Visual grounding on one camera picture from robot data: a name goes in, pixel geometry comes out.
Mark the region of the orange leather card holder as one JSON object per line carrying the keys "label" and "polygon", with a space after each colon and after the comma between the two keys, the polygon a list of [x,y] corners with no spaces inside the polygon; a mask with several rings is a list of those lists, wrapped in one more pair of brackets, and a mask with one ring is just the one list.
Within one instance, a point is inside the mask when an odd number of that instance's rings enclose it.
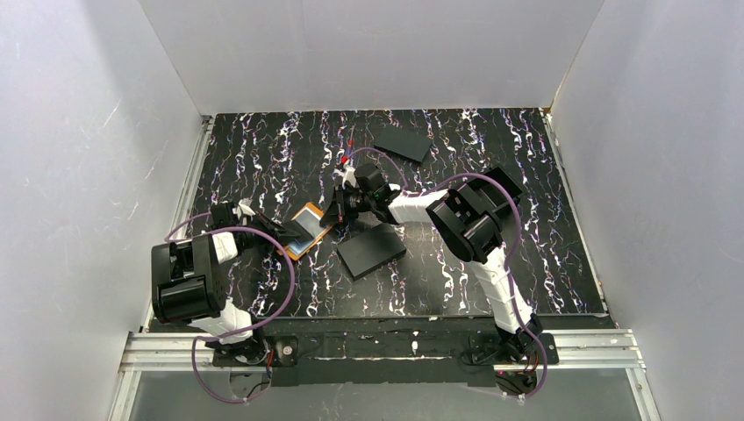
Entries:
{"label": "orange leather card holder", "polygon": [[324,212],[314,203],[306,203],[285,226],[297,236],[285,247],[294,261],[301,259],[311,248],[320,243],[331,226],[322,226]]}

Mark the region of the black plastic box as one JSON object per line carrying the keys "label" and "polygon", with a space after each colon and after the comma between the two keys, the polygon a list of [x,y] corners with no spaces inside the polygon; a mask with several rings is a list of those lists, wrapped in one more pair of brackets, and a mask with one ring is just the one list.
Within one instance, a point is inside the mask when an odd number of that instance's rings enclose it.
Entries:
{"label": "black plastic box", "polygon": [[[489,177],[498,183],[508,194],[515,205],[518,205],[525,191],[520,182],[515,181],[501,166],[495,166],[482,175]],[[504,197],[504,194],[490,182],[480,178],[471,178],[467,184],[476,193],[486,197],[495,207],[496,215],[505,220],[512,215],[511,206]]]}

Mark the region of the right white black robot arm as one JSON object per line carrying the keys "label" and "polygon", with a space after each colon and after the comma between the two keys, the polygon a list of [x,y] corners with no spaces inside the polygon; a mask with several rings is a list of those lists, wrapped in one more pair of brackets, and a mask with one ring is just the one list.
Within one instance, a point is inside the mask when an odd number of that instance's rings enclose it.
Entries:
{"label": "right white black robot arm", "polygon": [[522,188],[500,167],[484,173],[455,175],[428,192],[406,192],[390,183],[373,164],[340,164],[342,179],[334,188],[322,225],[345,224],[370,212],[385,224],[428,223],[448,250],[467,264],[481,284],[504,342],[531,344],[542,327],[508,268],[514,252],[502,236],[502,218],[519,217]]}

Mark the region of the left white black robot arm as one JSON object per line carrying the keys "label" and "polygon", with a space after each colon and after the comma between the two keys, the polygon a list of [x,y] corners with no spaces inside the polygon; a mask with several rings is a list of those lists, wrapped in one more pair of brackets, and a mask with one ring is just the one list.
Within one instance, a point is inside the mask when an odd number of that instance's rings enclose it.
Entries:
{"label": "left white black robot arm", "polygon": [[267,245],[298,260],[328,232],[324,213],[308,203],[294,217],[276,222],[254,210],[249,199],[212,205],[204,214],[208,232],[189,239],[167,236],[151,250],[152,308],[163,325],[187,325],[213,336],[214,345],[255,338],[252,316],[230,298],[223,264],[246,250]]}

